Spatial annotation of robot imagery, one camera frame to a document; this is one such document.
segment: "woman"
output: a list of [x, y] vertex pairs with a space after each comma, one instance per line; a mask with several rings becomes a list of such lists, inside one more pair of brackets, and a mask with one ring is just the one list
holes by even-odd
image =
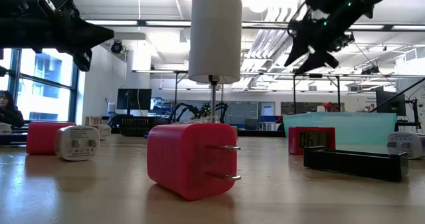
[[24, 118], [15, 107], [12, 94], [8, 91], [0, 91], [0, 122], [18, 128], [24, 126]]

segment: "red digital clock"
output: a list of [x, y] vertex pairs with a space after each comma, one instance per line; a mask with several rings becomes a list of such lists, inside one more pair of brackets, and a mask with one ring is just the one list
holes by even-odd
[[289, 152], [302, 155], [304, 147], [325, 146], [335, 150], [335, 128], [290, 127]]

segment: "metal prong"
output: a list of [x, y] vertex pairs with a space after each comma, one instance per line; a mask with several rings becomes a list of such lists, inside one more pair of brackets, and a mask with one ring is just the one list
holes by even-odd
[[95, 140], [88, 140], [88, 146], [95, 148], [97, 146], [97, 143]]
[[71, 147], [78, 148], [80, 146], [80, 140], [72, 140]]
[[238, 146], [207, 146], [208, 148], [219, 149], [219, 150], [227, 150], [230, 152], [239, 151], [240, 147]]
[[216, 177], [216, 178], [220, 178], [226, 181], [238, 181], [241, 180], [242, 177], [240, 175], [230, 175], [230, 174], [223, 174], [223, 173], [213, 173], [213, 172], [208, 172], [207, 175]]

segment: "table surface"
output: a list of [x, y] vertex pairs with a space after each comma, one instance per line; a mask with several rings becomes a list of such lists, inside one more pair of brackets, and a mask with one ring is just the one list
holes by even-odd
[[92, 161], [0, 148], [0, 223], [422, 223], [425, 160], [403, 183], [303, 167], [283, 138], [239, 138], [242, 180], [185, 201], [146, 172], [146, 141], [114, 135]]

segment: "lampshade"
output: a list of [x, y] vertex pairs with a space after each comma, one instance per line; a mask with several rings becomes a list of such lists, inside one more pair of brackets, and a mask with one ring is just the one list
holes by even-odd
[[189, 79], [219, 84], [240, 79], [241, 0], [193, 0]]

